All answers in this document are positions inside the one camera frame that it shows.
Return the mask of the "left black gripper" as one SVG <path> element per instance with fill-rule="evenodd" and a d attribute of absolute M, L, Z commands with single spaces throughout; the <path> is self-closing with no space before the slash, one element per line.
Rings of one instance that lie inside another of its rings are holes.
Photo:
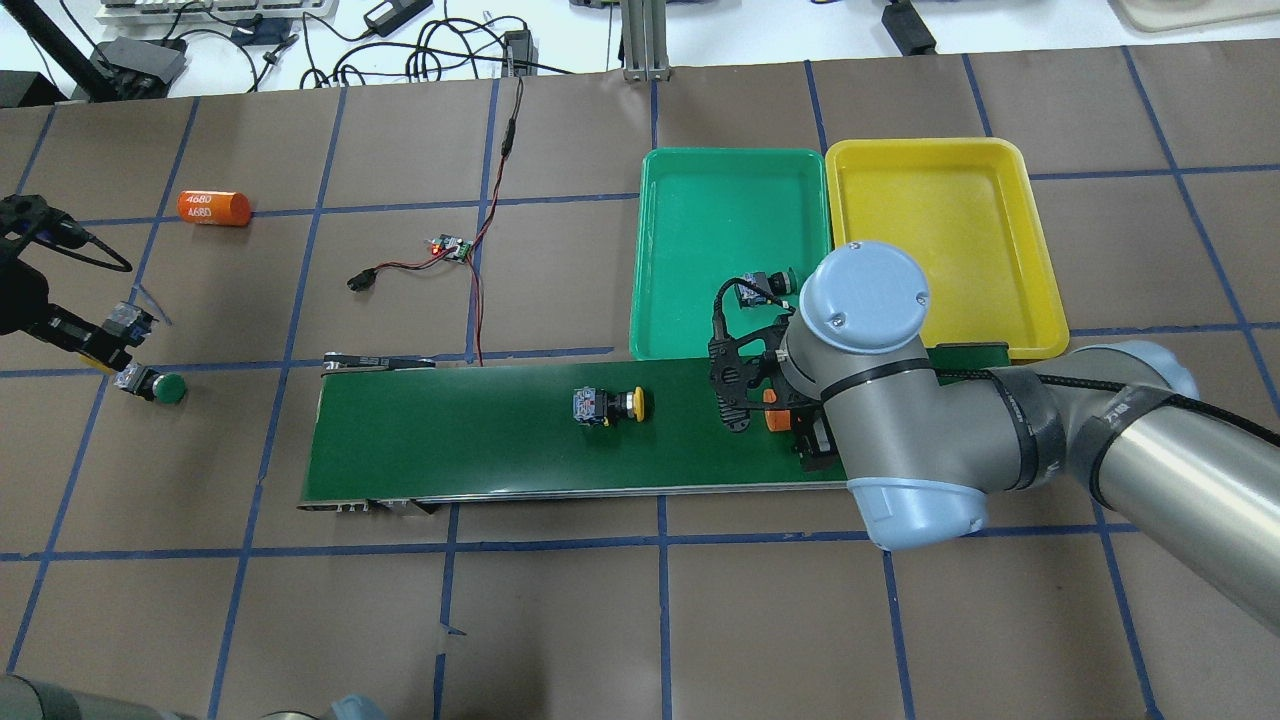
<path fill-rule="evenodd" d="M 150 337 L 156 320 L 154 314 L 137 305 L 119 302 L 102 323 L 95 325 L 56 304 L 49 304 L 45 341 L 79 355 L 105 373 L 124 372 L 134 361 L 131 348 L 137 348 Z"/>

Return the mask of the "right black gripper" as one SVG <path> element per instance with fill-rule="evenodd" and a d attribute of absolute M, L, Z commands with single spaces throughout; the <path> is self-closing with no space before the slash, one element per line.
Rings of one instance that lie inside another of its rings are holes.
<path fill-rule="evenodd" d="M 730 432 L 744 433 L 755 411 L 801 407 L 801 393 L 786 380 L 780 359 L 788 320 L 785 313 L 759 331 L 735 337 L 724 314 L 712 314 L 709 382 L 716 392 L 719 420 Z"/>

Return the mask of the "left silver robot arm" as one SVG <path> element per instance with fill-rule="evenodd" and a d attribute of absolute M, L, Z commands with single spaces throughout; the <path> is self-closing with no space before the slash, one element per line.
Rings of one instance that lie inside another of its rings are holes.
<path fill-rule="evenodd" d="M 47 278 L 20 255 L 36 245 L 109 272 L 132 273 L 132 263 L 40 195 L 3 199 L 1 236 L 1 334 L 22 332 L 101 372 L 124 372 L 133 363 L 131 350 L 150 337 L 156 316 L 120 302 L 108 319 L 92 324 L 54 304 Z"/>

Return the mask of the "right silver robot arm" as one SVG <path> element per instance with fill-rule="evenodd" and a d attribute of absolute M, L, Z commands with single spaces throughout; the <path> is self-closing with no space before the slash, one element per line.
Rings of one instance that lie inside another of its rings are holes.
<path fill-rule="evenodd" d="M 831 251 L 794 302 L 728 278 L 708 343 L 724 424 L 817 409 L 886 552 L 977 533 L 991 495 L 1066 477 L 1277 629 L 1276 432 L 1203 401 L 1176 356 L 1148 341 L 937 368 L 920 337 L 931 300 L 916 261 L 872 241 Z"/>

